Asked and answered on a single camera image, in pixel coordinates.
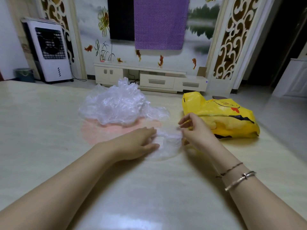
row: trash can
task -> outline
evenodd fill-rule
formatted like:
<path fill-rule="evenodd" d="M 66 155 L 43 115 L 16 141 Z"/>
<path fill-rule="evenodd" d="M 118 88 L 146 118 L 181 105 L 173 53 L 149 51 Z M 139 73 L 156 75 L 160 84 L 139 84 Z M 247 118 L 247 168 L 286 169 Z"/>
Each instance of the trash can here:
<path fill-rule="evenodd" d="M 35 82 L 32 69 L 29 68 L 14 69 L 14 75 L 20 81 Z"/>

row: silver bangle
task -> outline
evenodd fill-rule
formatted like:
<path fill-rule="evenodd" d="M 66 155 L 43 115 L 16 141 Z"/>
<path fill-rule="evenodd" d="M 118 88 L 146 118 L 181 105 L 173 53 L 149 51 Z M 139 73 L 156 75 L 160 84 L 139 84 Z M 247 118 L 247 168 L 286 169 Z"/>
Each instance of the silver bangle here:
<path fill-rule="evenodd" d="M 242 181 L 244 181 L 245 179 L 247 180 L 247 178 L 251 177 L 251 176 L 255 176 L 256 172 L 255 171 L 249 171 L 247 174 L 242 174 L 242 177 L 240 179 L 238 179 L 237 181 L 234 181 L 232 184 L 230 184 L 229 186 L 227 186 L 225 188 L 225 191 L 228 191 L 229 189 L 231 189 L 233 186 L 240 184 Z"/>

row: pink stain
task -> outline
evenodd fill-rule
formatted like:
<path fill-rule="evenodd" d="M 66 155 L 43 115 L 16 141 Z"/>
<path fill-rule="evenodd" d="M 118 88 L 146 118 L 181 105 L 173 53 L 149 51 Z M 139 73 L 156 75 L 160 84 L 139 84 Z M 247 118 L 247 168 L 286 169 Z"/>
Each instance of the pink stain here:
<path fill-rule="evenodd" d="M 161 126 L 162 123 L 159 121 L 150 121 L 144 118 L 138 119 L 133 125 L 127 127 L 123 127 L 118 124 L 108 124 L 103 126 L 98 122 L 98 120 L 87 119 L 82 123 L 81 134 L 82 138 L 89 144 L 95 145 L 99 142 L 114 139 L 138 128 L 159 128 Z"/>

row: purple cloth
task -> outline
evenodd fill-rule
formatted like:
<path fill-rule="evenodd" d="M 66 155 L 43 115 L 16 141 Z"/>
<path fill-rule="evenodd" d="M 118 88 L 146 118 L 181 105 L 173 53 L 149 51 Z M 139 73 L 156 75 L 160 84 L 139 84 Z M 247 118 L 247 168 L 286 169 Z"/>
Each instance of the purple cloth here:
<path fill-rule="evenodd" d="M 134 0 L 136 49 L 181 50 L 189 0 Z"/>

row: white table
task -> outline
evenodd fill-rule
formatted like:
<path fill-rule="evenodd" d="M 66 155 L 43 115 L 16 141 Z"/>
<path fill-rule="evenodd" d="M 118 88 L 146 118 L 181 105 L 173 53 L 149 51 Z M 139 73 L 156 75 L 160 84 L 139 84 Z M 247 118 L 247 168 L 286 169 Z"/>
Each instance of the white table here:
<path fill-rule="evenodd" d="M 90 145 L 81 137 L 78 107 L 88 89 L 0 82 L 0 209 L 33 189 Z M 174 125 L 181 96 L 147 92 Z M 273 192 L 307 218 L 307 167 L 264 129 L 259 139 L 224 145 Z M 106 172 L 71 229 L 245 229 L 223 184 L 205 158 L 122 162 Z"/>

